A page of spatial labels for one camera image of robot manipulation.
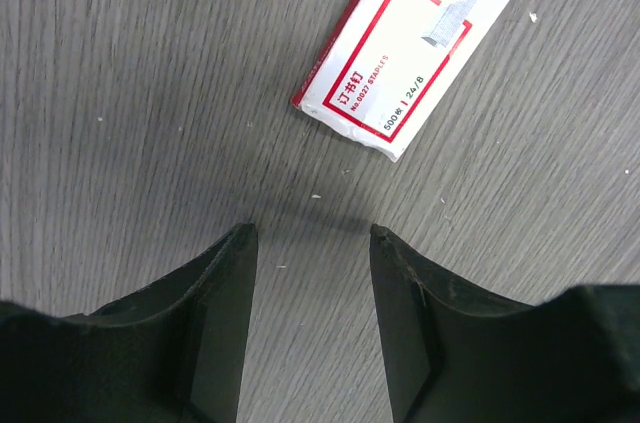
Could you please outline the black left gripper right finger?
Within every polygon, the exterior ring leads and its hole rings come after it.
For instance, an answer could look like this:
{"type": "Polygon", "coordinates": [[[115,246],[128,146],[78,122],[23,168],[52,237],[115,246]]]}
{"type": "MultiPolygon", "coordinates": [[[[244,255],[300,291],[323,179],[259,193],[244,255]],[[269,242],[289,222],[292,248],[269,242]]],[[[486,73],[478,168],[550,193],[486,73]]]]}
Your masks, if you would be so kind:
{"type": "Polygon", "coordinates": [[[492,293],[383,226],[370,271],[397,422],[635,422],[639,289],[571,287],[539,305],[492,293]]]}

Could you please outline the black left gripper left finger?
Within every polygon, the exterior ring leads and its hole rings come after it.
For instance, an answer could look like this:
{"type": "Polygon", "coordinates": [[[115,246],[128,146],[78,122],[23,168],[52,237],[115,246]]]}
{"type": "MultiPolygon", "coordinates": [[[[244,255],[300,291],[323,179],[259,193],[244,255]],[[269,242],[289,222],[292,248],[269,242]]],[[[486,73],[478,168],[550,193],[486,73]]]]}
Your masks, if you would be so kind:
{"type": "Polygon", "coordinates": [[[91,314],[1,305],[5,422],[233,422],[258,234],[240,224],[202,254],[91,314]]]}

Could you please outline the white red staple box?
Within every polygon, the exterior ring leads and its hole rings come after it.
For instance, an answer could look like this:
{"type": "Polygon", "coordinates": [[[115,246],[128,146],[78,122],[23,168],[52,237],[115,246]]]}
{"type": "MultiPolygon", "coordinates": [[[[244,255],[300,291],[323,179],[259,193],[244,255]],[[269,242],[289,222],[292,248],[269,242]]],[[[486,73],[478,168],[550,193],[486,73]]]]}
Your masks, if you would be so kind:
{"type": "Polygon", "coordinates": [[[397,161],[510,0],[351,0],[296,108],[397,161]]]}

